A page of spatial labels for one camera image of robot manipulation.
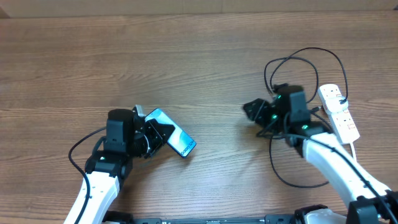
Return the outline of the blue Galaxy smartphone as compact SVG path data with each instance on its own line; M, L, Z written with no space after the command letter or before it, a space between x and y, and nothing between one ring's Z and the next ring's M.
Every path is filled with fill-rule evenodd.
M156 108L145 117L145 121L152 119L155 119L159 124L168 124L175 128L170 137L168 137L167 144L182 158L186 158L197 145L197 143L160 108Z

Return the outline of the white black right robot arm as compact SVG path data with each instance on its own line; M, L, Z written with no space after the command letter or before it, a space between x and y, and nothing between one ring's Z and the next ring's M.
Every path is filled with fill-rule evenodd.
M397 223L397 192L375 179L320 121L311 120L305 92L297 85L277 85L272 102L243 104L246 116L262 127L257 136L280 137L316 167L338 192L348 213L333 213L324 205L297 209L290 223Z

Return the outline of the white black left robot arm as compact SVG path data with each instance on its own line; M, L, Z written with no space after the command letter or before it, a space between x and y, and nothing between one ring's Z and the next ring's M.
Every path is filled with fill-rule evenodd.
M68 152L68 159L83 176L83 182L64 222L103 223L132 170L132 160L152 157L176 129L175 124L161 122L159 118L147 119L138 106L109 111L106 126L83 137ZM82 169L72 159L72 152L103 130L106 134L98 139Z

